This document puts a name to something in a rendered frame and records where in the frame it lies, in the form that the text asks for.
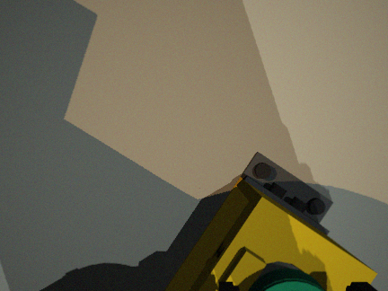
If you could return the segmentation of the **beige flat mat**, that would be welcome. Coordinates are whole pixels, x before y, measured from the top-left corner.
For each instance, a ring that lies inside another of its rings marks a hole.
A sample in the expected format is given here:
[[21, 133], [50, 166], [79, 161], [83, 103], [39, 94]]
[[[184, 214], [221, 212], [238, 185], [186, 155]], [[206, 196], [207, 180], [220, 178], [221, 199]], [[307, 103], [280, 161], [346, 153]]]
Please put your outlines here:
[[0, 0], [0, 291], [164, 291], [257, 152], [388, 291], [388, 0]]

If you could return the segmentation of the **yellow tube rack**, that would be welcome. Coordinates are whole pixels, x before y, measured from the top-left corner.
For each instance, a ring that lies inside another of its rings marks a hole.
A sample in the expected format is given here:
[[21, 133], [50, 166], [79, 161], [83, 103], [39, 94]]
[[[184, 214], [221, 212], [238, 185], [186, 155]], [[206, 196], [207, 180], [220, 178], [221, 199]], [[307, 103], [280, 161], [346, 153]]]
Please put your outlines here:
[[281, 261], [315, 278], [325, 291], [372, 283], [377, 273], [314, 226], [242, 177], [164, 291], [248, 291], [267, 263]]

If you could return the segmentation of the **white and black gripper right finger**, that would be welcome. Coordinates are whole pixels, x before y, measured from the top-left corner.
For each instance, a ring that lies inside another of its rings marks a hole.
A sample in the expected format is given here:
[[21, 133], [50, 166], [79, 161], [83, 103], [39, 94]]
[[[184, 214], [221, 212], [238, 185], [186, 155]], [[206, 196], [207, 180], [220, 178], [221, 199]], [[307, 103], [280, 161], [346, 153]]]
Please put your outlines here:
[[346, 291], [377, 291], [367, 282], [351, 282], [350, 286], [346, 287]]

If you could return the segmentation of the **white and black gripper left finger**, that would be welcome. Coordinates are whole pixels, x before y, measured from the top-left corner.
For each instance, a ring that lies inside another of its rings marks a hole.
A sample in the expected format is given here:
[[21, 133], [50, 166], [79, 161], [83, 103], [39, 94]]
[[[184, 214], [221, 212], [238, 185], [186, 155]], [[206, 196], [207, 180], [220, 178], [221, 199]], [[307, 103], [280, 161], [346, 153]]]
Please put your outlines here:
[[238, 286], [234, 286], [233, 282], [219, 282], [218, 291], [240, 291]]

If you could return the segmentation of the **green screw cap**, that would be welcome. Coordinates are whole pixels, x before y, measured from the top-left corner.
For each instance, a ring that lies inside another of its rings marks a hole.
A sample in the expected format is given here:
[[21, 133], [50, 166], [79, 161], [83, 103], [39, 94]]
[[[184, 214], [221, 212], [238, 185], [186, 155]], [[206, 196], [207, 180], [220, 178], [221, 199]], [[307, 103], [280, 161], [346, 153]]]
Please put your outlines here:
[[309, 274], [298, 269], [274, 269], [259, 277], [248, 291], [325, 291]]

